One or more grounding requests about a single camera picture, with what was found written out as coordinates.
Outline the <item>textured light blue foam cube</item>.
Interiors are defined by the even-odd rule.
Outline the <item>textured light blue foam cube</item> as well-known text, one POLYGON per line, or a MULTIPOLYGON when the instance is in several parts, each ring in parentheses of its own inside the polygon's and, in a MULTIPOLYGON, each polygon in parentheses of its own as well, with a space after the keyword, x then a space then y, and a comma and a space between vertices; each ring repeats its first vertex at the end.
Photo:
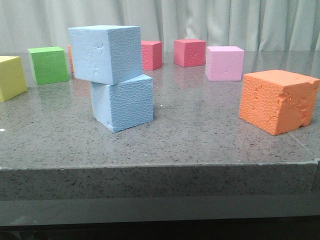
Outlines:
POLYGON ((116 85, 90 83, 93 116, 116 133, 154 119, 153 78, 142 74, 116 85))

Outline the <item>smooth light blue foam cube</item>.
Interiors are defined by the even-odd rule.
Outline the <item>smooth light blue foam cube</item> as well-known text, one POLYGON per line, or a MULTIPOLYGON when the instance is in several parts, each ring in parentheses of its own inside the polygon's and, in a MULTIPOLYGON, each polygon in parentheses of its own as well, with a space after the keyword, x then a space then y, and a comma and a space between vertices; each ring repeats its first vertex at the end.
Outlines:
POLYGON ((70 27, 68 34, 75 78, 116 85, 142 74, 139 26, 70 27))

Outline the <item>textured red foam cube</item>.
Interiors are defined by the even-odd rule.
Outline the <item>textured red foam cube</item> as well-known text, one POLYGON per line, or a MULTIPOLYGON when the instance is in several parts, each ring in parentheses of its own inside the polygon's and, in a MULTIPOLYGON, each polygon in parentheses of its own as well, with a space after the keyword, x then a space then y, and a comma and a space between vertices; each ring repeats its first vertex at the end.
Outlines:
POLYGON ((142 69, 153 71, 163 64, 163 44, 161 41, 142 40, 142 69))

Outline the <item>smooth red foam cube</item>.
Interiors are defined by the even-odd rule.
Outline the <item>smooth red foam cube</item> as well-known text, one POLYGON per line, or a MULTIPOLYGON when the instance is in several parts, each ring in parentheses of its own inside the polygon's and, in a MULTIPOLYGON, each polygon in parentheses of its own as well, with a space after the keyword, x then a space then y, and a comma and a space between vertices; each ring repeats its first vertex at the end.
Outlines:
POLYGON ((181 67, 196 67, 205 64, 206 41, 177 39, 173 42, 173 62, 181 67))

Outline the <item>pink foam cube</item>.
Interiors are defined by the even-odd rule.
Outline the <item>pink foam cube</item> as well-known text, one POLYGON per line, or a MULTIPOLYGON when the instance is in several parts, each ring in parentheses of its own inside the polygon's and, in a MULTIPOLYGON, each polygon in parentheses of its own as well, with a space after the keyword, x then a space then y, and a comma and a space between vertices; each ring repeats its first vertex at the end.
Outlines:
POLYGON ((240 81, 245 51, 237 46, 208 46, 205 75, 209 81, 240 81))

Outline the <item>small orange foam cube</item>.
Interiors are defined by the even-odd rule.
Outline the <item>small orange foam cube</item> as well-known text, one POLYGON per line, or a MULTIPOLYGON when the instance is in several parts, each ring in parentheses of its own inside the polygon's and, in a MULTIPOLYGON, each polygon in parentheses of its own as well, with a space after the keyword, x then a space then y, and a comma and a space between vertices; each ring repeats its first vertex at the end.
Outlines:
POLYGON ((68 60, 69 60, 70 70, 71 70, 71 73, 74 74, 72 48, 70 44, 67 46, 67 51, 68 51, 68 60))

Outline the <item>large orange foam cube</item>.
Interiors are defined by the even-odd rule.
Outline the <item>large orange foam cube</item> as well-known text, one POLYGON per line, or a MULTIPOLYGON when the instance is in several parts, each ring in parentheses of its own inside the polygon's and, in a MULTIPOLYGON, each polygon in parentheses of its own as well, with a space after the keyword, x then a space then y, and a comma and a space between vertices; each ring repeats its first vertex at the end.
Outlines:
POLYGON ((239 118, 280 135, 311 122, 320 81, 284 70, 266 70, 243 76, 239 118))

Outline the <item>green foam cube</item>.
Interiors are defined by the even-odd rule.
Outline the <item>green foam cube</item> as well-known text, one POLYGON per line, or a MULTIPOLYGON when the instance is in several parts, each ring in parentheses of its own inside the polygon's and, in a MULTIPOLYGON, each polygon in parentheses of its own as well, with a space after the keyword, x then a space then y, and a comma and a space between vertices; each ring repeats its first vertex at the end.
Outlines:
POLYGON ((28 55, 37 85, 66 82, 70 79, 65 51, 61 47, 29 48, 28 55))

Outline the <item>pale pleated curtain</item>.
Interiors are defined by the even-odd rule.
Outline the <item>pale pleated curtain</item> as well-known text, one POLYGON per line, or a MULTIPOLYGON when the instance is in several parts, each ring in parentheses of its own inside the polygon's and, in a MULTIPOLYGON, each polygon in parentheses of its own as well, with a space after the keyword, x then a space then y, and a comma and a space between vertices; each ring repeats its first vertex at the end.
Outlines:
POLYGON ((317 0, 3 0, 0 50, 69 44, 68 28, 140 26, 143 40, 173 49, 176 39, 246 51, 317 51, 317 0))

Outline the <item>yellow foam cube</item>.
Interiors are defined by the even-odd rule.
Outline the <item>yellow foam cube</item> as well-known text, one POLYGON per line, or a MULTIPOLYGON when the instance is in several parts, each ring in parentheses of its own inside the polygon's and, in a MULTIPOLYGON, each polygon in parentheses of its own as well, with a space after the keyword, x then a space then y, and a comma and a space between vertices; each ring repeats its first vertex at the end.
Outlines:
POLYGON ((19 56, 0 56, 0 102, 6 102, 27 91, 19 56))

